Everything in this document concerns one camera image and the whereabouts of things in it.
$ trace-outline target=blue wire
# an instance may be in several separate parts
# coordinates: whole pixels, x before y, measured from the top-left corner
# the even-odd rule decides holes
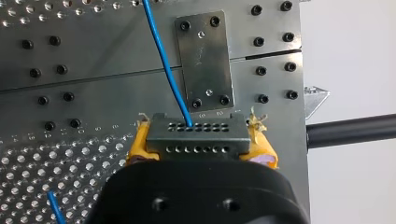
[[[169,81],[169,85],[171,86],[172,92],[175,95],[178,106],[180,107],[181,113],[184,116],[184,120],[186,120],[186,124],[188,127],[192,127],[192,120],[187,110],[186,105],[184,104],[183,98],[181,97],[180,92],[178,91],[177,84],[172,75],[171,66],[169,65],[168,58],[166,56],[165,48],[163,47],[163,42],[161,41],[160,34],[158,33],[157,26],[155,25],[155,20],[151,12],[151,8],[149,6],[149,0],[143,0],[143,6],[145,7],[146,16],[148,18],[149,28],[154,37],[155,44],[157,45],[157,49],[160,52],[161,60],[163,61],[163,68],[165,69],[166,76]]]
[[[56,217],[56,222],[58,224],[66,224],[66,221],[64,220],[64,216],[59,210],[58,203],[56,202],[55,195],[53,194],[52,190],[47,192],[47,197],[49,198],[50,208],[52,209],[52,212]]]

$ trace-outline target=black rod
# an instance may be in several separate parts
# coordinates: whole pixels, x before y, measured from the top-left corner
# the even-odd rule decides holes
[[[396,114],[306,126],[308,148],[396,138]]]

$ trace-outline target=white wall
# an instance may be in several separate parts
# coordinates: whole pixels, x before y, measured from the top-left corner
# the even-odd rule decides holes
[[[301,3],[305,86],[332,92],[308,123],[396,113],[396,0]],[[313,224],[396,223],[396,140],[309,152]]]

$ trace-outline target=perforated metal plate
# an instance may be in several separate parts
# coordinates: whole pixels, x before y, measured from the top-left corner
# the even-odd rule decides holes
[[[296,72],[284,70],[287,62],[297,63]],[[264,77],[255,74],[259,65],[267,68]],[[258,115],[268,114],[266,135],[279,154],[279,171],[309,211],[301,53],[231,63],[231,70],[238,93],[235,108],[194,114],[193,119],[228,117],[232,112],[248,116],[252,106]],[[181,80],[179,70],[175,76]],[[166,83],[164,73],[153,73],[0,94],[0,222],[54,223],[44,196],[48,189],[57,192],[69,222],[83,220],[104,181],[123,165],[137,114],[181,116]],[[286,99],[286,90],[302,97]],[[65,102],[65,91],[73,92],[75,101]],[[267,94],[269,103],[257,103],[259,94]],[[48,105],[36,103],[40,95],[49,97]],[[69,127],[70,119],[81,119],[81,128]],[[47,120],[57,124],[55,131],[44,131]],[[84,154],[84,148],[90,154]]]
[[[34,1],[0,0],[0,90],[38,86],[91,77],[106,77],[162,68],[149,31],[144,9],[138,1],[81,0]],[[172,66],[181,66],[175,32],[180,16],[223,10],[227,15],[227,37],[231,59],[301,46],[299,1],[292,0],[289,12],[280,10],[282,0],[160,0],[152,4],[163,43]],[[254,5],[263,8],[252,16]],[[15,16],[10,16],[13,9]],[[21,24],[23,18],[30,22]],[[286,43],[282,35],[295,33]],[[51,35],[61,38],[58,47],[49,44]],[[254,47],[257,36],[265,45]],[[22,40],[34,42],[23,49]],[[56,65],[68,67],[66,75],[56,74]],[[31,78],[29,70],[41,70],[40,78]]]

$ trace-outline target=metal plate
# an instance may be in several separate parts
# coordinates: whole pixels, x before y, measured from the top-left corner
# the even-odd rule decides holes
[[[6,4],[0,7],[0,50],[3,52],[0,55],[0,90],[163,68],[144,9],[141,4],[134,7],[137,1],[91,0],[88,5],[72,1],[71,7],[65,7],[63,1],[17,0],[21,4],[14,0],[1,1]],[[45,8],[47,2],[52,3],[52,10]],[[181,66],[175,18],[211,11],[223,10],[227,15],[231,59],[299,48],[299,1],[291,1],[293,9],[289,12],[279,10],[282,2],[162,0],[152,7],[170,64]],[[252,16],[250,11],[257,4],[262,6],[263,12],[260,16]],[[35,11],[28,13],[28,6]],[[101,12],[95,12],[95,6],[100,6]],[[11,8],[15,16],[8,15]],[[78,9],[85,13],[78,16]],[[63,19],[58,18],[59,12],[65,15]],[[41,14],[47,18],[44,22],[39,19]],[[21,25],[24,17],[30,22]],[[4,27],[5,21],[13,25]],[[295,33],[295,41],[283,42],[282,35],[286,32]],[[50,35],[62,39],[59,47],[49,45]],[[256,36],[265,38],[264,47],[253,46]],[[32,40],[34,49],[22,49],[23,39]],[[55,74],[57,64],[67,65],[67,75]],[[31,78],[31,68],[39,68],[41,78]]]
[[[210,24],[212,17],[219,18],[218,27]],[[188,22],[191,28],[183,31],[182,22]],[[180,17],[175,21],[187,104],[192,113],[233,107],[226,23],[222,11]],[[228,98],[229,103],[221,104],[222,96]],[[194,108],[193,102],[197,99],[202,105]]]
[[[294,73],[286,72],[283,68],[286,62],[295,62],[298,65],[297,70]],[[257,76],[257,66],[265,66],[267,75]],[[227,118],[234,112],[248,116],[252,106],[255,106],[257,115],[268,114],[268,120],[265,121],[268,132],[265,134],[279,155],[279,171],[290,180],[299,202],[309,213],[302,54],[231,63],[231,71],[236,93],[235,108],[196,113],[193,114],[193,120]],[[175,76],[179,87],[183,89],[180,70],[175,71]],[[295,101],[286,99],[286,90],[295,90],[301,97]],[[73,92],[76,95],[75,101],[65,102],[62,99],[65,91]],[[270,101],[266,105],[257,103],[257,96],[263,93],[269,96]],[[36,103],[37,97],[41,95],[49,97],[48,105]],[[78,223],[84,219],[83,214],[90,211],[90,206],[94,203],[93,196],[106,178],[113,170],[120,168],[122,158],[132,142],[134,123],[138,120],[137,114],[145,112],[152,116],[154,113],[164,112],[169,117],[181,117],[164,73],[125,75],[2,93],[0,108],[0,123],[3,127],[0,129],[0,159],[9,160],[8,164],[0,163],[1,223],[5,223],[8,218],[13,223],[19,223],[22,217],[27,218],[27,223],[38,222],[37,218],[43,219],[44,223],[54,223],[50,219],[50,208],[46,204],[46,199],[38,197],[38,194],[45,193],[45,184],[59,193],[57,198],[64,207],[64,214],[70,215],[68,221]],[[72,129],[68,126],[70,119],[81,119],[83,125],[80,129]],[[57,123],[54,132],[44,132],[43,122],[47,120]],[[123,148],[117,150],[117,144],[122,144]],[[99,146],[105,146],[106,150],[103,151],[101,147],[101,152]],[[88,147],[91,154],[84,155],[84,147]],[[66,155],[67,149],[73,151],[70,158]],[[57,153],[56,158],[52,158],[51,151]],[[40,154],[40,161],[35,161],[36,153]],[[23,162],[20,162],[20,156],[24,157]],[[44,161],[52,163],[45,166]],[[93,165],[90,171],[87,170],[88,163]],[[78,167],[78,172],[73,173],[71,178],[64,182],[62,177],[71,173],[71,164]],[[54,173],[55,167],[61,169],[60,175]],[[38,175],[40,169],[43,169],[46,175]],[[23,171],[29,171],[29,177],[23,177]],[[98,171],[105,173],[102,177],[95,178]],[[81,173],[86,172],[88,177],[81,178]],[[12,173],[14,177],[7,178],[8,173]],[[97,186],[90,185],[92,178],[97,180]],[[81,186],[78,188],[74,186],[77,180],[81,180]],[[59,189],[60,182],[65,183],[64,189]],[[84,189],[90,187],[92,191],[86,193]],[[16,195],[12,193],[14,188],[18,189]],[[68,196],[71,189],[75,189],[76,192]],[[78,200],[78,196],[83,196],[83,199]],[[68,198],[68,203],[62,203],[64,197]],[[18,209],[17,203],[23,203],[23,208]]]

